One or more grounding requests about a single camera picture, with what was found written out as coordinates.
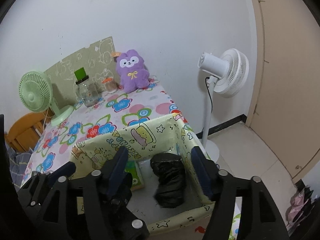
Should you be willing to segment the green tissue pack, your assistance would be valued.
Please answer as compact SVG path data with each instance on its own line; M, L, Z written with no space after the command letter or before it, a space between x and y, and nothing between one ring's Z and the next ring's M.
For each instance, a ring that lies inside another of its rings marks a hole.
M128 161L125 167L125 172L132 175L131 191L139 190L145 187L142 173L136 161Z

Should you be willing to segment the grey plaid pillow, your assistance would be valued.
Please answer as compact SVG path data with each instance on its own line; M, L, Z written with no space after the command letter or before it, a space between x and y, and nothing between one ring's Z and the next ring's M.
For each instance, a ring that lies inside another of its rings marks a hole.
M17 153L12 147L7 149L10 161L10 174L15 190L18 191L22 181L28 176L28 163L31 158L31 152Z

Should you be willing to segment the yellow cartoon storage box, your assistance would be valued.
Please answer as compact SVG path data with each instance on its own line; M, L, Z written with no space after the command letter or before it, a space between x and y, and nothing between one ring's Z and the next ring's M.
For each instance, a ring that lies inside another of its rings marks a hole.
M100 169L124 146L129 152L129 160L140 167L144 181L144 188L133 193L129 209L142 216L152 236L185 229L211 215L214 207L202 192L191 163L191 149L200 145L197 136L179 115L168 114L76 143L70 157L76 164L72 179ZM150 159L163 152L180 156L187 175L185 202L175 209L162 208L153 198L158 183Z

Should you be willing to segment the floral tablecloth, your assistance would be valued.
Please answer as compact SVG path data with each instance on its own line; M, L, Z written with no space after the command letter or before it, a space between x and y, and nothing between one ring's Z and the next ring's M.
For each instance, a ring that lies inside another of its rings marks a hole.
M104 93L94 106L79 102L73 113L58 126L47 125L28 163L28 180L33 172L53 172L70 160L71 151L78 142L101 134L146 122L168 114L179 115L188 124L181 111L156 79L147 88L132 93L121 90ZM151 239L201 239L210 215L200 222Z

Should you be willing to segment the glass mason jar mug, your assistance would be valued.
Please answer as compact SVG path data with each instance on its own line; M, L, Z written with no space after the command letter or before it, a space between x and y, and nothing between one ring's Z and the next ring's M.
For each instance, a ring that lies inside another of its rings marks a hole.
M93 81L89 79L85 69L81 67L74 72L76 77L76 95L86 107L94 106L99 101L99 93Z

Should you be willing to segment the toothpick jar orange lid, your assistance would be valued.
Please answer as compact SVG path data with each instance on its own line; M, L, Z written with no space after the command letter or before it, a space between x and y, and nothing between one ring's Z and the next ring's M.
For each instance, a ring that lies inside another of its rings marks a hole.
M112 77L105 78L101 83L109 94L115 93L118 90L117 83Z

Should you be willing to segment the green desk fan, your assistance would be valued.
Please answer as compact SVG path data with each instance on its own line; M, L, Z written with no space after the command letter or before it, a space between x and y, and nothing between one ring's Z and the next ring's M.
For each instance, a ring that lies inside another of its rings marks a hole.
M30 111L40 113L50 109L54 113L51 118L52 126L63 123L74 111L71 105L58 107L50 79L43 72L25 73L20 79L18 92L21 102Z

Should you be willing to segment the beige door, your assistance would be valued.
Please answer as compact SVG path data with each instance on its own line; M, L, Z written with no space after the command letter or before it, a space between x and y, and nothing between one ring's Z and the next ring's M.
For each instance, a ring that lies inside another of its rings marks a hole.
M263 30L250 127L293 181L319 162L319 25L303 0L253 0Z

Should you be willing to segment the white standing fan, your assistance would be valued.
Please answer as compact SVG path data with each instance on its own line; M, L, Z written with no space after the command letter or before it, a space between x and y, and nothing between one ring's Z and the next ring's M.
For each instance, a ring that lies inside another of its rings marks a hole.
M208 107L204 111L204 123L201 144L205 155L216 162L220 150L216 143L208 139L210 122L213 113L213 95L219 94L223 98L235 96L244 86L249 74L249 60L241 51L231 48L220 57L204 52L197 64L199 70L208 74L205 84L208 92Z

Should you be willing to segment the purple plush bunny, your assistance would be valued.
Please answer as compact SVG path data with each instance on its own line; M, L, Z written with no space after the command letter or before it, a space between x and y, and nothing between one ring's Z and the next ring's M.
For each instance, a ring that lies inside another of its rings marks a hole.
M125 93L143 89L149 85L149 72L144 59L134 49L121 53L116 58L116 72L120 76L120 85Z

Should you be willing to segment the green patterned board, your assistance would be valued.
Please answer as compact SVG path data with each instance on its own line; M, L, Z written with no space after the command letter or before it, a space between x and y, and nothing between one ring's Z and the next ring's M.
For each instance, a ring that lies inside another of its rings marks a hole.
M115 51L113 38L110 36L68 55L48 68L45 73L51 81L58 107L78 103L74 72L80 68L84 68L99 93L104 90L101 82L105 78L112 77L119 83L120 77L112 56Z

